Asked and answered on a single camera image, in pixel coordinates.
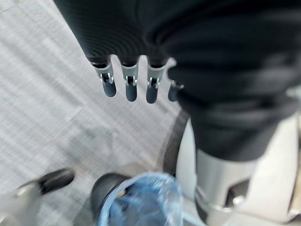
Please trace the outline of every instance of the robotic hand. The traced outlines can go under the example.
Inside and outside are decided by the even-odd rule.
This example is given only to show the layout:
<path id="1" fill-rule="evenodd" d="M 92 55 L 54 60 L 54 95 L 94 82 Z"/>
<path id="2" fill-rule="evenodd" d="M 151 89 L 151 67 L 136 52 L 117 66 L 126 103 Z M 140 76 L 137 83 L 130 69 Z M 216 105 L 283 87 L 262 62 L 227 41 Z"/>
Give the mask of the robotic hand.
<path id="1" fill-rule="evenodd" d="M 71 169 L 61 169 L 20 186 L 11 194 L 0 196 L 0 226 L 33 226 L 40 210 L 41 197 L 70 184 Z"/>

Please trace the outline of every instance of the blue plastic bag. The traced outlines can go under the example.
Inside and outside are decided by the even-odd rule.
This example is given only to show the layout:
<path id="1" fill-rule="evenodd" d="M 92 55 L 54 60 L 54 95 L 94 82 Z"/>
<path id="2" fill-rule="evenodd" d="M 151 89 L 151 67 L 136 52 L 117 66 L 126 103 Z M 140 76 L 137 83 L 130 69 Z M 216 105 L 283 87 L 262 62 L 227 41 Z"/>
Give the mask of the blue plastic bag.
<path id="1" fill-rule="evenodd" d="M 126 194 L 117 195 L 126 190 Z M 99 226 L 183 226 L 183 197 L 175 179 L 145 173 L 124 181 L 106 199 Z"/>

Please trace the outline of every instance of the black fabric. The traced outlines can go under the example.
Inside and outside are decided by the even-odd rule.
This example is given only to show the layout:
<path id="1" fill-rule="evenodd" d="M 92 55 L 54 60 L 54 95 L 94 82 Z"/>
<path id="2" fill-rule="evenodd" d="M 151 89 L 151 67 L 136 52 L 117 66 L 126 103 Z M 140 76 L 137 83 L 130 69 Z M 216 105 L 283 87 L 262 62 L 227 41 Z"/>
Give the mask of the black fabric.
<path id="1" fill-rule="evenodd" d="M 196 147 L 225 160 L 261 156 L 301 81 L 300 0 L 55 0 L 91 62 L 173 57 Z"/>

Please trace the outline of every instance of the black sleeve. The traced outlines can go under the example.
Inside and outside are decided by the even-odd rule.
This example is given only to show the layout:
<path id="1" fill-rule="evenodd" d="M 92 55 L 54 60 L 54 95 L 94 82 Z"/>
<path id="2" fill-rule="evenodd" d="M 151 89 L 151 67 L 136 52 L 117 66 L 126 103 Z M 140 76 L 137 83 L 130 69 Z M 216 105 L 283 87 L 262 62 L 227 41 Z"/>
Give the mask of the black sleeve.
<path id="1" fill-rule="evenodd" d="M 301 1 L 139 2 L 145 40 L 177 61 L 168 76 L 185 85 L 178 98 L 196 147 L 225 160 L 260 157 L 298 108 L 286 91 L 301 81 Z"/>

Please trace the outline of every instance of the gray carpet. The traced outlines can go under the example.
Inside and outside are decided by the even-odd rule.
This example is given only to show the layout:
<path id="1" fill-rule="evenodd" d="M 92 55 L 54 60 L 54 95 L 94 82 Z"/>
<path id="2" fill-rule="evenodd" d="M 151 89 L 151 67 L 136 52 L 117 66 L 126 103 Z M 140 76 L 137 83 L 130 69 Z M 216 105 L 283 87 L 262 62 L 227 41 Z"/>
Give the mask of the gray carpet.
<path id="1" fill-rule="evenodd" d="M 44 198 L 39 226 L 88 225 L 87 198 L 99 176 L 162 170 L 166 150 L 179 144 L 187 115 L 168 101 L 168 79 L 148 104 L 142 57 L 130 103 L 112 61 L 118 92 L 108 98 L 51 0 L 0 1 L 0 193 L 61 167 L 77 173 Z"/>

